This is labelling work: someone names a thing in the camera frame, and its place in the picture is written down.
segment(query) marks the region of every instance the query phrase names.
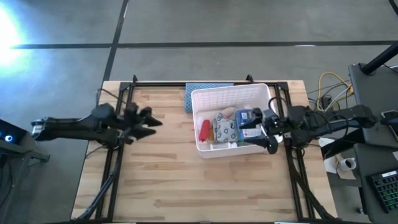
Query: red object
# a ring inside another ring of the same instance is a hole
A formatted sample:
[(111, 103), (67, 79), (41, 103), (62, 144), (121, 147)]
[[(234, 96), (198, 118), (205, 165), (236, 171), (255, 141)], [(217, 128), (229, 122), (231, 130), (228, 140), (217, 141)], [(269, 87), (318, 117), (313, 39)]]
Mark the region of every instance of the red object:
[(201, 125), (199, 141), (204, 142), (207, 140), (207, 136), (209, 136), (209, 130), (210, 130), (210, 121), (204, 120), (203, 124)]

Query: wooden tabletop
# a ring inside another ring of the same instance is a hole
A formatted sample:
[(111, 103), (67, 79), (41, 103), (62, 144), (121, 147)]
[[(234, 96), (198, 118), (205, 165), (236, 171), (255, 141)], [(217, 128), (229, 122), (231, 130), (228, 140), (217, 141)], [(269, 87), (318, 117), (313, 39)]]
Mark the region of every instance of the wooden tabletop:
[[(292, 104), (308, 105), (303, 81), (286, 82)], [(118, 95), (119, 84), (104, 82), (103, 88)], [(125, 146), (114, 221), (296, 221), (283, 144), (274, 155), (202, 159), (195, 145), (192, 114), (184, 110), (184, 94), (184, 87), (135, 87), (133, 101), (152, 107), (154, 117), (164, 125), (155, 128), (157, 134)], [(116, 101), (102, 92), (100, 103), (116, 106)], [(90, 142), (87, 152), (98, 146)], [(72, 218), (81, 215), (98, 193), (105, 158), (106, 150), (100, 149), (86, 159)], [(319, 147), (306, 148), (304, 161), (312, 192), (336, 216)], [(306, 211), (302, 192), (300, 199)]]

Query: concrete floor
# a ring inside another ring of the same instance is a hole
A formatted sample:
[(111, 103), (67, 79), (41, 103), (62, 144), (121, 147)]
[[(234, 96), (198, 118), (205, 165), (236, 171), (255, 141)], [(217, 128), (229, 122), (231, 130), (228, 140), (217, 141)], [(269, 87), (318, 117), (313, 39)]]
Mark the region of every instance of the concrete floor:
[[(122, 3), (0, 1), (0, 23), (7, 29), (0, 36), (0, 95), (7, 96), (0, 118), (30, 130), (30, 121), (44, 116), (87, 115), (95, 105), (109, 49), (4, 47), (111, 43)], [(388, 2), (375, 0), (130, 0), (120, 43), (394, 40), (397, 22)], [(241, 80), (250, 73), (258, 80), (304, 80), (312, 91), (323, 72), (347, 80), (349, 64), (368, 62), (386, 47), (118, 49), (110, 80), (130, 80), (133, 74), (140, 80)], [(390, 62), (397, 63), (396, 58)], [(333, 77), (325, 77), (323, 85), (334, 83)], [(354, 104), (350, 98), (349, 105)], [(9, 223), (70, 218), (86, 145), (65, 139), (39, 142), (51, 160), (31, 168)], [(358, 193), (334, 185), (332, 191), (340, 218), (367, 220), (355, 214)]]

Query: blue towel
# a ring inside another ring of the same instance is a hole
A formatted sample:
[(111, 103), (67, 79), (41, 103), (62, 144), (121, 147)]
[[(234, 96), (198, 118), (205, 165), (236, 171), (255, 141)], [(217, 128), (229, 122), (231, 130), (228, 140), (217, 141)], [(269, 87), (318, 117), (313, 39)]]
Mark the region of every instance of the blue towel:
[(191, 93), (193, 90), (233, 86), (234, 83), (187, 83), (185, 84), (185, 112), (192, 112)]

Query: white box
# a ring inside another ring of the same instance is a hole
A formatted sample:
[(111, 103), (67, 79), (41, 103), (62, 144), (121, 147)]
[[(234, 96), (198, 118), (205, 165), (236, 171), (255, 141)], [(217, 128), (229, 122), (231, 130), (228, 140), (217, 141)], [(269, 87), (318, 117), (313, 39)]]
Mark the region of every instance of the white box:
[[(203, 118), (203, 120), (208, 119), (210, 123), (213, 123), (216, 114), (229, 106), (233, 106), (237, 110), (247, 107), (260, 108), (262, 111), (268, 109), (268, 101), (272, 97), (266, 84), (237, 85), (194, 90), (191, 93), (191, 97), (195, 139), (199, 154), (202, 158), (237, 156), (259, 152), (268, 153), (267, 149), (256, 145), (211, 150), (210, 144), (199, 141), (199, 126), (201, 126), (201, 124), (197, 123), (198, 117)], [(275, 111), (273, 102), (271, 103), (271, 108)], [(282, 136), (275, 137), (278, 142), (282, 141)]]

